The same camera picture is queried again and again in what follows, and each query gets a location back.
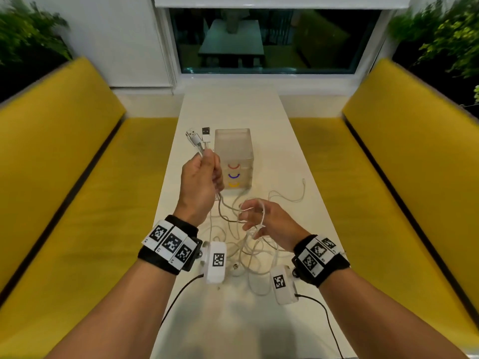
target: right hand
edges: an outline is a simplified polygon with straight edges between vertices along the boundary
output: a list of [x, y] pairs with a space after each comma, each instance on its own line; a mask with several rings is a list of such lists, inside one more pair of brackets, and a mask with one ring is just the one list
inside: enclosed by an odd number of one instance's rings
[[239, 215], [239, 219], [246, 221], [243, 225], [243, 230], [247, 231], [261, 223], [263, 208], [259, 200], [262, 201], [266, 210], [263, 221], [265, 227], [256, 233], [254, 239], [269, 235], [285, 250], [293, 252], [296, 245], [310, 235], [310, 233], [296, 223], [277, 203], [263, 199], [246, 200], [241, 205], [241, 209], [246, 210], [251, 208], [251, 210], [244, 211]]

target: wristband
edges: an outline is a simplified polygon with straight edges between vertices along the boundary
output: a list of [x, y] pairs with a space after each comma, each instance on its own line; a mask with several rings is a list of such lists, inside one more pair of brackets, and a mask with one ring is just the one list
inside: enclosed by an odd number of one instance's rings
[[299, 277], [319, 287], [334, 272], [350, 267], [344, 252], [328, 238], [310, 235], [299, 242], [294, 249], [293, 264]]
[[138, 258], [174, 275], [189, 271], [202, 244], [197, 234], [198, 228], [169, 215], [142, 241]]

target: translucent box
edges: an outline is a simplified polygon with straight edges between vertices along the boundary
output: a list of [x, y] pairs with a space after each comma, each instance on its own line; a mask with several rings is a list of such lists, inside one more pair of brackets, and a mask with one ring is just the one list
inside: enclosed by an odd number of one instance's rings
[[215, 131], [225, 189], [249, 188], [253, 180], [253, 144], [249, 128]]

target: table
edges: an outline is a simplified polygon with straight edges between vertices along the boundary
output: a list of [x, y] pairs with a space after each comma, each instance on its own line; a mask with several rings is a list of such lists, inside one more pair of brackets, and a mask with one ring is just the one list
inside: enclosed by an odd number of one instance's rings
[[[250, 128], [255, 160], [252, 188], [246, 197], [266, 198], [275, 189], [296, 199], [302, 193], [301, 179], [305, 179], [306, 194], [301, 203], [275, 201], [306, 229], [341, 244], [283, 105], [269, 87], [186, 91], [155, 221], [173, 212], [180, 191], [182, 165], [195, 153], [184, 136], [186, 130], [201, 130], [206, 126], [211, 128], [212, 138], [215, 129]], [[236, 195], [231, 190], [224, 192], [229, 204]], [[214, 218], [213, 224], [222, 222]], [[208, 239], [205, 232], [208, 226], [207, 220], [199, 227], [203, 240]], [[291, 255], [286, 255], [284, 262], [291, 264]], [[169, 305], [183, 285], [200, 272], [197, 261], [191, 272], [178, 276]], [[259, 288], [266, 287], [256, 283]], [[298, 293], [324, 302], [315, 287], [301, 281], [296, 287]], [[355, 357], [331, 314], [330, 318], [344, 357]], [[152, 353], [152, 358], [162, 359], [266, 357], [326, 359], [339, 358], [339, 353], [324, 310], [317, 303], [300, 299], [298, 303], [279, 306], [273, 292], [264, 297], [254, 295], [248, 289], [245, 275], [228, 276], [220, 285], [207, 285], [202, 279], [192, 283], [165, 320]]]
[[238, 32], [230, 34], [226, 31], [226, 21], [214, 20], [198, 55], [217, 57], [221, 67], [234, 68], [238, 67], [238, 58], [241, 58], [244, 67], [252, 68], [255, 57], [264, 59], [259, 22], [241, 20]]

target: window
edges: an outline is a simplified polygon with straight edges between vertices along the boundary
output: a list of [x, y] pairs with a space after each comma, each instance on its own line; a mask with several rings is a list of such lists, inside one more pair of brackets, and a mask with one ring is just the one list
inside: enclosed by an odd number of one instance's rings
[[380, 10], [171, 8], [182, 73], [354, 74]]

